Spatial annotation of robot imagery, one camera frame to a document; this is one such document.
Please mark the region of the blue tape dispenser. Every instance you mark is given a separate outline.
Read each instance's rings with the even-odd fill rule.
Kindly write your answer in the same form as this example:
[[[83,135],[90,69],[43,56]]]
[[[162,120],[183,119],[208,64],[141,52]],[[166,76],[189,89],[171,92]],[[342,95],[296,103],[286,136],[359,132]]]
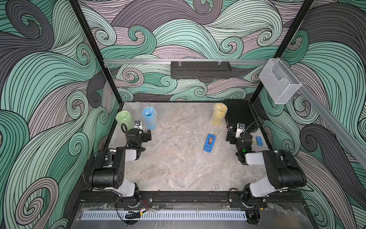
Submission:
[[[213,146],[214,146],[214,143],[215,143],[215,135],[213,134],[209,134],[207,136],[207,139],[205,141],[205,145],[204,145],[204,151],[205,152],[208,152],[208,153],[211,153],[212,149],[213,149]]]

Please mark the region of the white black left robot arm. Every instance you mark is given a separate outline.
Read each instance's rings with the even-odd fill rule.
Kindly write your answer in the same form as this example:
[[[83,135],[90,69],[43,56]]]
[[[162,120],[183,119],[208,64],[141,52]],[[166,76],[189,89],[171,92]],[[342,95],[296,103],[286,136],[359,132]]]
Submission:
[[[126,145],[117,148],[104,148],[98,151],[90,174],[85,183],[93,190],[113,192],[125,199],[128,205],[138,205],[141,201],[139,187],[125,177],[125,164],[138,160],[146,149],[142,143],[152,140],[151,130],[144,131],[139,126],[128,129],[121,124]]]

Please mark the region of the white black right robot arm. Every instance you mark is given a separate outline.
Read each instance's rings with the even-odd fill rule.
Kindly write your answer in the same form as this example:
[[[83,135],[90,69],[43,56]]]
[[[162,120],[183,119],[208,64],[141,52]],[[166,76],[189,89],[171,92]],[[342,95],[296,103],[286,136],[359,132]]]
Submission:
[[[259,203],[265,203],[269,194],[278,191],[296,189],[307,185],[305,173],[287,150],[262,150],[254,152],[251,144],[253,137],[247,132],[245,124],[238,123],[237,127],[228,126],[226,140],[235,145],[236,156],[242,165],[264,166],[266,175],[247,184],[241,199],[245,208],[258,208]]]

